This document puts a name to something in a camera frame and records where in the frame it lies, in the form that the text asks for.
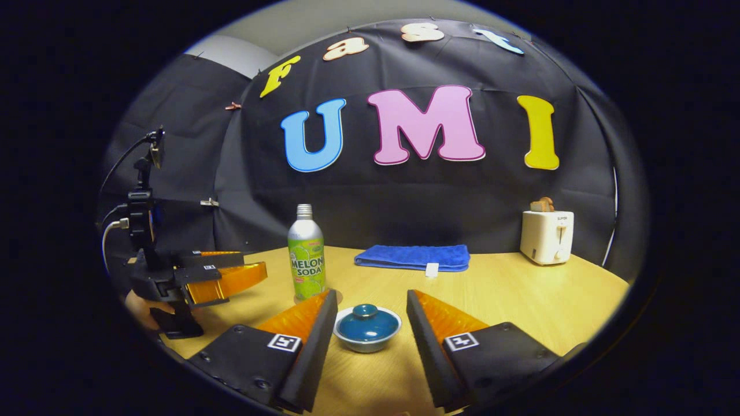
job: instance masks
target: blue towel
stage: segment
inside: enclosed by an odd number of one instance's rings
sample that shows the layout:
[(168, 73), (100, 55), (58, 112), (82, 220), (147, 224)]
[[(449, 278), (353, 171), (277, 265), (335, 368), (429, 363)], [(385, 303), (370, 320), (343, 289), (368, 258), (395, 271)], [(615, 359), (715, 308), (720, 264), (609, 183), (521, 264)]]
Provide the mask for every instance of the blue towel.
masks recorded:
[(354, 258), (358, 266), (425, 270), (427, 263), (439, 263), (441, 272), (462, 272), (468, 268), (470, 253), (459, 246), (372, 246)]

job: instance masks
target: blue bowl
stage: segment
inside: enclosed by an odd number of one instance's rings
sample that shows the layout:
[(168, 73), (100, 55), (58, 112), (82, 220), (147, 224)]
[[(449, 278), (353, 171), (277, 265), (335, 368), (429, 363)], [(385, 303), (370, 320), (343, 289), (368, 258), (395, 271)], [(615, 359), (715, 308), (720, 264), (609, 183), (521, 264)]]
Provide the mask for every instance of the blue bowl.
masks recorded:
[(337, 312), (337, 319), (334, 322), (334, 335), (336, 335), (337, 338), (341, 339), (344, 345), (346, 345), (348, 348), (350, 348), (353, 351), (356, 352), (376, 352), (380, 351), (381, 349), (385, 348), (388, 345), (388, 342), (393, 338), (400, 330), (401, 330), (401, 317), (396, 314), (396, 312), (391, 311), (390, 309), (377, 307), (377, 310), (387, 312), (389, 313), (393, 318), (398, 321), (398, 327), (388, 336), (384, 338), (379, 338), (377, 340), (369, 340), (369, 341), (362, 341), (362, 340), (353, 340), (351, 338), (347, 338), (343, 336), (339, 332), (339, 324), (346, 316), (352, 314), (352, 310), (354, 308), (347, 308), (340, 310)]

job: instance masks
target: bowl lid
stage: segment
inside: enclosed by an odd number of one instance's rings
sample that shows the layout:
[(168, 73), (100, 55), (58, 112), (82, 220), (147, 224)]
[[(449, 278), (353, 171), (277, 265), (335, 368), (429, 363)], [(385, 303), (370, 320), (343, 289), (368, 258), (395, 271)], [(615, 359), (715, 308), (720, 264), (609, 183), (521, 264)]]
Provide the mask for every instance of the bowl lid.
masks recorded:
[(388, 337), (398, 329), (398, 320), (378, 310), (375, 305), (363, 303), (339, 322), (339, 333), (350, 340), (372, 341)]

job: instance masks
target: wooden table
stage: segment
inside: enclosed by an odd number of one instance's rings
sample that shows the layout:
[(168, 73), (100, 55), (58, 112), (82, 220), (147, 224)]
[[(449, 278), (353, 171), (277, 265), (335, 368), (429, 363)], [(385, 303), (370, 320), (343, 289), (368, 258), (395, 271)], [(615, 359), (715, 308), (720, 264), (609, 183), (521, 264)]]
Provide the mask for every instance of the wooden table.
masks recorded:
[[(510, 321), (558, 355), (593, 337), (617, 308), (627, 283), (574, 255), (565, 264), (537, 266), (521, 253), (473, 254), (464, 272), (381, 269), (354, 265), (362, 250), (326, 247), (326, 281), (343, 296), (339, 310), (372, 303), (403, 320), (388, 347), (360, 354), (332, 335), (313, 415), (443, 415), (431, 402), (421, 358), (406, 315), (406, 292), (418, 289), (495, 325)], [(190, 358), (229, 327), (258, 326), (294, 305), (288, 249), (245, 256), (265, 261), (268, 278), (230, 302), (196, 309), (205, 330), (198, 338), (164, 343)]]

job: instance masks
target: letter m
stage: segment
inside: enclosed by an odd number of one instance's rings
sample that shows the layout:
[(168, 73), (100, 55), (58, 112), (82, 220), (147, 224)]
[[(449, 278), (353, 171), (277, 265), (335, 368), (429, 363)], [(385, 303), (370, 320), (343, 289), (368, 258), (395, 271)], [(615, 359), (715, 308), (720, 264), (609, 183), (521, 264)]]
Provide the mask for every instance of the letter m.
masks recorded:
[(449, 161), (476, 161), (485, 157), (485, 148), (475, 136), (468, 99), (470, 88), (443, 85), (431, 96), (426, 112), (399, 90), (384, 90), (368, 97), (377, 108), (380, 123), (380, 149), (374, 159), (378, 164), (401, 164), (408, 160), (408, 150), (401, 147), (401, 132), (421, 159), (429, 158), (434, 139), (443, 129), (443, 143), (438, 154)]

